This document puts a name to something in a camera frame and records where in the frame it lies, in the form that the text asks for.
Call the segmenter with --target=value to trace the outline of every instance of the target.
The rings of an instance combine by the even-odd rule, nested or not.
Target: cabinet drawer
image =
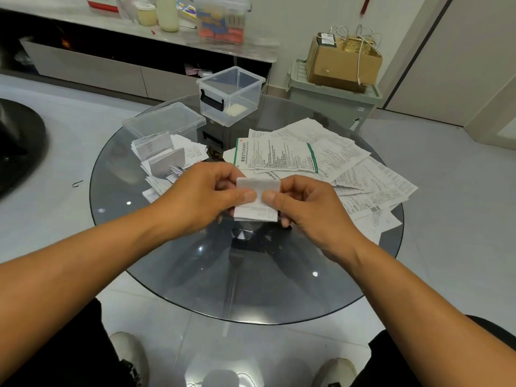
[[[20,40],[40,75],[147,97],[139,65]]]
[[[169,101],[199,93],[199,86],[195,77],[160,71],[145,66],[141,67],[141,74],[144,77],[147,95],[152,99]]]

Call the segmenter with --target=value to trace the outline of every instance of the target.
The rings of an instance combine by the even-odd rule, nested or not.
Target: green stripe
[[[233,158],[233,165],[236,166],[236,153],[238,152],[238,138],[236,139],[236,146],[235,146],[235,157]]]
[[[314,161],[314,167],[315,167],[315,173],[319,174],[319,168],[317,167],[317,160],[315,160],[314,151],[312,150],[312,147],[309,143],[306,143],[308,145],[308,149],[310,149],[310,153],[312,154],[312,160]]]

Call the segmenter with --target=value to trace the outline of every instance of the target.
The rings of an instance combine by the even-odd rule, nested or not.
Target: forearm
[[[362,242],[343,266],[423,385],[506,386],[516,380],[516,352],[373,243]]]
[[[0,265],[0,383],[166,240],[153,214],[142,209]]]

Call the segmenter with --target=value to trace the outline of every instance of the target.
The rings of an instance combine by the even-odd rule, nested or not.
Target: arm
[[[262,199],[353,277],[422,385],[514,384],[516,352],[365,238],[330,184],[291,176]]]
[[[0,384],[145,254],[254,201],[237,176],[228,163],[196,164],[150,206],[0,264]]]

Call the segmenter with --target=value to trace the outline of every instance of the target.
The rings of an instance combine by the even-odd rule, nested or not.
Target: person's right hand
[[[281,180],[280,192],[267,190],[261,199],[281,212],[283,227],[294,221],[335,262],[353,258],[357,248],[369,242],[355,227],[327,182],[301,175],[289,176]]]

